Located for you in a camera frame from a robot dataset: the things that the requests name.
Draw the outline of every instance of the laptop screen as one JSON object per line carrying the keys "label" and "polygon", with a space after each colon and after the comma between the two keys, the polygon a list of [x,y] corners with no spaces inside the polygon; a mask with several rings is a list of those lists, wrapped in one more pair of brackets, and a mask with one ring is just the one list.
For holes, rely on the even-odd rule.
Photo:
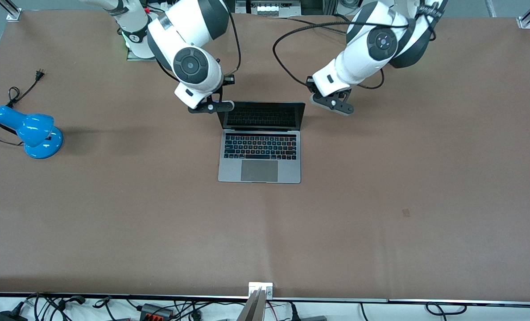
{"label": "laptop screen", "polygon": [[235,102],[229,112],[218,112],[224,129],[300,130],[304,103]]}

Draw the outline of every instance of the lamp base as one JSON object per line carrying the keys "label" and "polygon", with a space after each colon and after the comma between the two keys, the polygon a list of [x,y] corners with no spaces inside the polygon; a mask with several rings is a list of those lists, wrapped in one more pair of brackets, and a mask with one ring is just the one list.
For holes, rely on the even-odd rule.
{"label": "lamp base", "polygon": [[33,148],[24,145],[25,152],[35,159],[44,159],[55,155],[63,145],[63,133],[59,128],[53,126],[49,138],[51,139],[44,140],[41,144]]}

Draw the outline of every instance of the red wire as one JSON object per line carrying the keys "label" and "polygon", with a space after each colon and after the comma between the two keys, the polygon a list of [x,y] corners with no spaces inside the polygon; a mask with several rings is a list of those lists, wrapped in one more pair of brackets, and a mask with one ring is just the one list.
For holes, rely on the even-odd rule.
{"label": "red wire", "polygon": [[275,321],[279,321],[279,319],[277,319],[277,313],[275,313],[275,309],[273,309],[273,305],[271,305],[271,302],[267,301],[267,304],[269,305],[269,307],[271,307],[271,312],[273,312],[273,317],[275,317]]}

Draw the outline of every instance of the laptop trackpad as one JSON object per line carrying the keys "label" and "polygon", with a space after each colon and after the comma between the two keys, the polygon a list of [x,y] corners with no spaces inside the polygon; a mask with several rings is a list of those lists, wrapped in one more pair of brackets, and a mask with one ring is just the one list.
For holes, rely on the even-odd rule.
{"label": "laptop trackpad", "polygon": [[277,181],[278,166],[276,160],[243,160],[241,162],[241,180]]}

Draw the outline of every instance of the gray floor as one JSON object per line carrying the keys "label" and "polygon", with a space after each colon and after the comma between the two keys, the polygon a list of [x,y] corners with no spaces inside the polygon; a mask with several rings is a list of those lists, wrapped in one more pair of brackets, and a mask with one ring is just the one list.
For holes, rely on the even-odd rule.
{"label": "gray floor", "polygon": [[[98,10],[78,0],[14,0],[14,2],[25,10]],[[446,16],[520,16],[528,8],[530,0],[449,0]],[[5,17],[6,12],[0,7],[0,38],[6,24]]]}

